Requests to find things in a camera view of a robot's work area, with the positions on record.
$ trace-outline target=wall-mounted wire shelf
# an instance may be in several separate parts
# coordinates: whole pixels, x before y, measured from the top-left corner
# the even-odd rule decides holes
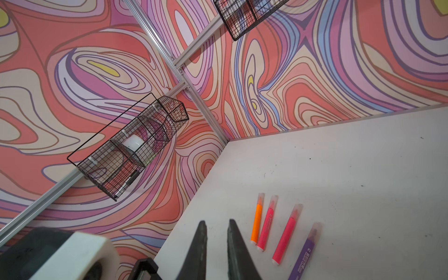
[[[155,101],[101,147],[78,164],[70,160],[69,157],[82,146],[149,95],[152,95]],[[67,160],[116,201],[188,119],[181,101],[167,96],[157,99],[150,93],[84,142]]]
[[[237,41],[288,0],[214,0],[232,39]]]

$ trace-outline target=white table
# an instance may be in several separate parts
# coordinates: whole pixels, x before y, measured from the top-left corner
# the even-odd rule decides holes
[[[264,253],[250,244],[279,195]],[[295,203],[304,210],[279,267],[273,252]],[[200,220],[207,279],[227,279],[227,226],[236,220],[264,280],[286,280],[315,221],[323,234],[310,279],[448,279],[448,108],[230,142],[155,258],[175,279]]]

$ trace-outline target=highlighter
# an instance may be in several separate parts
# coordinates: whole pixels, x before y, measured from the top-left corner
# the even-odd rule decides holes
[[[272,256],[272,262],[276,265],[279,265],[281,259],[283,258],[284,252],[288,247],[289,240],[294,232],[294,228],[296,227],[296,223],[299,220],[300,213],[302,213],[303,205],[296,204],[294,205],[293,211],[291,212],[291,216],[289,216],[289,220],[284,228],[283,234],[281,235],[279,244],[277,245],[277,249]]]
[[[317,244],[317,241],[319,241],[321,232],[322,224],[314,223],[288,280],[299,280],[302,277],[305,266],[313,253],[314,246]]]
[[[269,236],[269,231],[271,230],[272,220],[274,219],[274,210],[276,209],[278,199],[278,195],[273,195],[271,197],[271,201],[269,202],[269,208],[267,210],[266,217],[264,218],[260,238],[257,243],[257,249],[260,252],[263,252],[266,247],[267,237]]]
[[[250,242],[257,245],[258,232],[260,231],[261,212],[263,211],[264,193],[258,194],[257,208],[255,209],[254,227],[252,228],[252,236]]]

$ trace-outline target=swirly patterned wall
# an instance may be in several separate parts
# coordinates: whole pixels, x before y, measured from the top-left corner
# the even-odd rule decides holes
[[[175,56],[216,15],[142,7]],[[447,1],[289,0],[237,42],[223,27],[186,72],[231,138],[446,103]]]
[[[0,227],[73,169],[66,157],[149,92],[174,79],[120,0],[0,1]],[[16,236],[46,226],[104,235],[117,278],[154,257],[223,147],[184,93],[190,121],[119,198],[80,180]],[[79,161],[132,116],[74,155]]]

